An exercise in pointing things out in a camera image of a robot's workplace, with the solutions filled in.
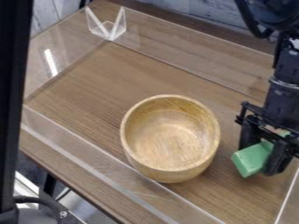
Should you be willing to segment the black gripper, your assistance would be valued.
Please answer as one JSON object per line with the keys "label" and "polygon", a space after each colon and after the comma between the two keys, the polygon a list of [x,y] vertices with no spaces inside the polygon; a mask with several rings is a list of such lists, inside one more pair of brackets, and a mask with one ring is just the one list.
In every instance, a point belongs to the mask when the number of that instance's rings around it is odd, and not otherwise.
{"label": "black gripper", "polygon": [[299,83],[269,79],[269,89],[261,107],[241,102],[234,122],[240,125],[238,149],[259,144],[261,137],[275,133],[289,133],[293,141],[279,140],[265,160],[263,173],[273,176],[281,173],[293,158],[299,158]]}

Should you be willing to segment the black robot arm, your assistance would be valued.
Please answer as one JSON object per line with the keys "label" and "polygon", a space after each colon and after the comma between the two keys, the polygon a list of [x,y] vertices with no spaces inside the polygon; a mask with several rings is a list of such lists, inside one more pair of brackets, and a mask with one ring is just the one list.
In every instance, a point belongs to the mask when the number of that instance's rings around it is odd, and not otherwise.
{"label": "black robot arm", "polygon": [[275,57],[265,101],[247,101],[236,116],[238,147],[230,160],[242,177],[273,176],[299,158],[299,0],[234,0],[252,35],[276,35]]}

